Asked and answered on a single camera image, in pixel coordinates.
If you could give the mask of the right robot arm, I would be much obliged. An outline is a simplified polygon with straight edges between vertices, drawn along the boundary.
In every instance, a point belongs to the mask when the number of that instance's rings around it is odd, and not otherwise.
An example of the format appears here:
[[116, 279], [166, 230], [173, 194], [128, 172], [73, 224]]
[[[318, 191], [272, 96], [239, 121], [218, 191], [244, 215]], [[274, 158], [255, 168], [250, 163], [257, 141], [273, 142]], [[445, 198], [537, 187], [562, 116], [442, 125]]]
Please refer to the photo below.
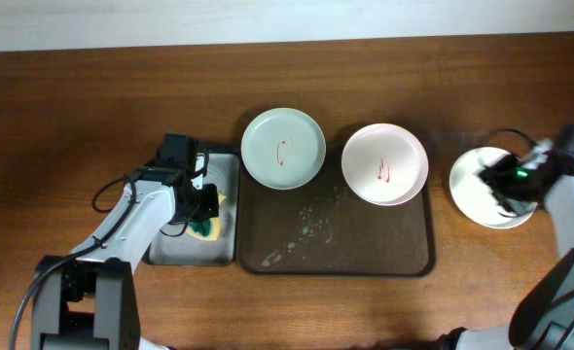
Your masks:
[[517, 307], [510, 324], [485, 330], [458, 328], [433, 345], [446, 350], [574, 350], [574, 157], [555, 157], [529, 175], [552, 181], [544, 204], [562, 258]]

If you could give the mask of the yellow green scrubbing sponge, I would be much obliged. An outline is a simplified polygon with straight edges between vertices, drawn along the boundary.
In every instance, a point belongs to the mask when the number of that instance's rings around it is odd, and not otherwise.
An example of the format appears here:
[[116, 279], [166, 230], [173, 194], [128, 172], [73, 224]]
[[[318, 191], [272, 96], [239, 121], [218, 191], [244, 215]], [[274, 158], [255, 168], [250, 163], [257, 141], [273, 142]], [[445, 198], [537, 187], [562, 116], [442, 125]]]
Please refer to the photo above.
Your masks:
[[198, 204], [185, 222], [185, 232], [201, 241], [216, 241], [221, 231], [220, 204], [225, 199], [218, 192], [200, 192]]

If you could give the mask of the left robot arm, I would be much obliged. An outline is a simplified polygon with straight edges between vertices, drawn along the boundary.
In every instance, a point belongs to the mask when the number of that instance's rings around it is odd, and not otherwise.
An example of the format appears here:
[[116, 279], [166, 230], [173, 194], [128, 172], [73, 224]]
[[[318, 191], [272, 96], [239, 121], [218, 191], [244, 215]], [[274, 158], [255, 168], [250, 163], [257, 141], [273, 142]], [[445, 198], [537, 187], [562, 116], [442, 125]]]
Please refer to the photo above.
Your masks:
[[33, 349], [154, 349], [142, 335], [133, 274], [170, 224], [218, 213], [213, 184], [125, 179], [121, 199], [96, 231], [66, 256], [46, 256], [24, 297]]

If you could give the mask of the white plate with red smear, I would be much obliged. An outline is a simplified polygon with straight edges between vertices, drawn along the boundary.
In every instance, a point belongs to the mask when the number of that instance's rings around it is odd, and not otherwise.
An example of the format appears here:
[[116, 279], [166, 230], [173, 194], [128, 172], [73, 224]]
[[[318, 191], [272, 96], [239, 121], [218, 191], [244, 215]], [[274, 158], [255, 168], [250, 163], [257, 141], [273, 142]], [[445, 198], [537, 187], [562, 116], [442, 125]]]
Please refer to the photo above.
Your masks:
[[492, 165], [508, 154], [494, 147], [470, 150], [458, 158], [449, 174], [449, 189], [455, 205], [470, 220], [487, 228], [517, 227], [526, 222], [537, 209], [537, 204], [531, 203], [523, 215], [506, 211], [478, 177], [485, 165]]

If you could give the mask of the pale green plate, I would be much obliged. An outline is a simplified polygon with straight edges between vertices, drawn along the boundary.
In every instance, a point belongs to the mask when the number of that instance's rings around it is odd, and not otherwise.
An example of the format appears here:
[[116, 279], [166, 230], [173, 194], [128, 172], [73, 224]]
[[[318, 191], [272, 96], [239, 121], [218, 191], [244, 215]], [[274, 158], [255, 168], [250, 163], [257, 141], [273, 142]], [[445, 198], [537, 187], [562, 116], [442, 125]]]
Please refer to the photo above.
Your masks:
[[274, 108], [257, 116], [240, 144], [247, 172], [274, 190], [292, 190], [310, 182], [326, 156], [326, 139], [318, 123], [293, 108]]

